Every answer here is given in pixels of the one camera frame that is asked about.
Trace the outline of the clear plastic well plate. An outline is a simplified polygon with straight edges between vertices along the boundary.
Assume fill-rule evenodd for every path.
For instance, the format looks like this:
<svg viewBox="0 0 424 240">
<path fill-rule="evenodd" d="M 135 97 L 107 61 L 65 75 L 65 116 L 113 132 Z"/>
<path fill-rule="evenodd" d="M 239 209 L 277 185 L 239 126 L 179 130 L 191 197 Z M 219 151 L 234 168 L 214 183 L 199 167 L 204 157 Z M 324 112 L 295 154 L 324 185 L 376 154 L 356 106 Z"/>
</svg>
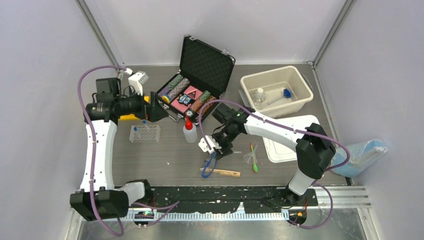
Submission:
<svg viewBox="0 0 424 240">
<path fill-rule="evenodd" d="M 138 135 L 134 135 L 133 125 L 130 128 L 129 140 L 131 143 L 159 142 L 161 128 L 159 125 L 148 125 L 149 130 L 145 130 L 144 125 L 136 125 Z"/>
</svg>

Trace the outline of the blue safety glasses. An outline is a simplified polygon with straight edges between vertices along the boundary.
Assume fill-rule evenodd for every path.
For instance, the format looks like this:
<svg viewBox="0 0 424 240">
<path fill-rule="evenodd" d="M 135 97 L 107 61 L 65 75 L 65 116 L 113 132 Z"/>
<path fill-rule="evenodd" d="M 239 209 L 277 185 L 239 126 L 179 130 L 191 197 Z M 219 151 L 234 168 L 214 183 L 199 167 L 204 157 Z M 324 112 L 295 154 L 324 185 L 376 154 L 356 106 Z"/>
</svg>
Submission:
<svg viewBox="0 0 424 240">
<path fill-rule="evenodd" d="M 214 172 L 217 166 L 217 163 L 218 163 L 217 152 L 215 151 L 210 155 L 209 160 L 206 160 L 205 165 L 200 169 L 201 177 L 204 179 L 209 178 L 210 175 Z"/>
</svg>

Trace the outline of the clear glass petri dish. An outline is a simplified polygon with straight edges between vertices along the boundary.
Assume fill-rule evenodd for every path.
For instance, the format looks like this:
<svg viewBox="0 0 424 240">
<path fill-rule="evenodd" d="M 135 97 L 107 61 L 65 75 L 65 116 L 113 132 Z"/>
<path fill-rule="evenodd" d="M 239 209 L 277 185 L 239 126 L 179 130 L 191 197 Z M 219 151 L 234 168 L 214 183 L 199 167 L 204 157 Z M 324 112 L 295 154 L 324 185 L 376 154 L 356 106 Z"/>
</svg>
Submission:
<svg viewBox="0 0 424 240">
<path fill-rule="evenodd" d="M 267 99 L 267 96 L 264 92 L 263 93 L 253 93 L 251 95 L 251 99 L 252 99 L 253 105 L 256 108 L 261 109 L 264 106 L 264 103 Z"/>
</svg>

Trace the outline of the beige plastic bin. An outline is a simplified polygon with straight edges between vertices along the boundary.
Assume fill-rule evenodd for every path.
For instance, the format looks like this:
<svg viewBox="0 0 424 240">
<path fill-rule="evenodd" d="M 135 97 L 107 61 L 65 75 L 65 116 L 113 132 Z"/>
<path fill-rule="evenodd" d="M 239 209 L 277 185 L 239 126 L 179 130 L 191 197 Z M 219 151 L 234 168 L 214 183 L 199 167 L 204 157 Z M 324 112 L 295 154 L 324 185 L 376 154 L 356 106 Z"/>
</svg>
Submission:
<svg viewBox="0 0 424 240">
<path fill-rule="evenodd" d="M 240 79 L 240 85 L 250 107 L 272 118 L 296 113 L 314 98 L 312 88 L 293 65 L 243 76 Z M 266 101 L 260 109 L 254 106 L 251 98 L 258 88 L 262 88 L 266 94 Z M 291 91 L 291 98 L 283 98 L 267 105 L 268 102 L 279 97 L 284 88 Z"/>
</svg>

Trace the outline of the yellow test tube rack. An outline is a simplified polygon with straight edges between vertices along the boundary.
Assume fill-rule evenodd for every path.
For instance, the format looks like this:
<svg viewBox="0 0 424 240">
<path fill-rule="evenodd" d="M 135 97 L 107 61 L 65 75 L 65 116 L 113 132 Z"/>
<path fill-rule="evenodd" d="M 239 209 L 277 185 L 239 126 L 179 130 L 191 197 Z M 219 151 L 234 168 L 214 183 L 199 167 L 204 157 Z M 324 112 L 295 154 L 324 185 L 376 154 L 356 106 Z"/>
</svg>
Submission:
<svg viewBox="0 0 424 240">
<path fill-rule="evenodd" d="M 150 97 L 149 96 L 145 96 L 144 100 L 147 101 L 148 103 L 150 103 Z M 134 114 L 122 115 L 119 118 L 119 121 L 136 121 L 136 120 L 140 120 L 140 118 L 136 117 Z"/>
</svg>

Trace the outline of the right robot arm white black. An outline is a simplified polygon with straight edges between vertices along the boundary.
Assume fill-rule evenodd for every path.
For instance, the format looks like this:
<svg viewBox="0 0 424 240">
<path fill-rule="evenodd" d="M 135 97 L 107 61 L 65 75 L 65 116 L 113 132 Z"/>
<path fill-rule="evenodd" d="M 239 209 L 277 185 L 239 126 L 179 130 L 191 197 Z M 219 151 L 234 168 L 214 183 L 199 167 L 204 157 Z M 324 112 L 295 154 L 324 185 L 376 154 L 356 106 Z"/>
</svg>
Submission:
<svg viewBox="0 0 424 240">
<path fill-rule="evenodd" d="M 240 134 L 266 138 L 295 152 L 297 170 L 282 194 L 289 205 L 299 205 L 305 199 L 306 190 L 321 179 L 336 153 L 330 137 L 313 121 L 298 130 L 245 107 L 234 110 L 224 103 L 212 115 L 223 129 L 204 136 L 199 146 L 218 159 L 233 153 L 233 141 Z"/>
</svg>

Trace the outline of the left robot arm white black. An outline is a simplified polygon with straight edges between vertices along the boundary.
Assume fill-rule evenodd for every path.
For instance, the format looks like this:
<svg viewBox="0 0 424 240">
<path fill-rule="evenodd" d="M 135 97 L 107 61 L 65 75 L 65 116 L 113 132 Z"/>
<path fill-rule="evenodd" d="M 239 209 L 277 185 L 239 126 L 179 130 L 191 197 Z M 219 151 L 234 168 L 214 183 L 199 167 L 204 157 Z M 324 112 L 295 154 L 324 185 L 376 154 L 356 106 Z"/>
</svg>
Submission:
<svg viewBox="0 0 424 240">
<path fill-rule="evenodd" d="M 88 114 L 84 119 L 88 140 L 85 173 L 79 191 L 71 194 L 69 201 L 86 221 L 122 218 L 134 202 L 148 207 L 154 199 L 146 179 L 129 181 L 120 188 L 115 187 L 113 180 L 113 145 L 119 119 L 133 114 L 153 123 L 168 117 L 154 92 L 150 100 L 144 99 L 144 80 L 130 77 L 128 83 L 130 93 L 123 96 L 118 78 L 97 79 L 93 101 L 85 107 Z"/>
</svg>

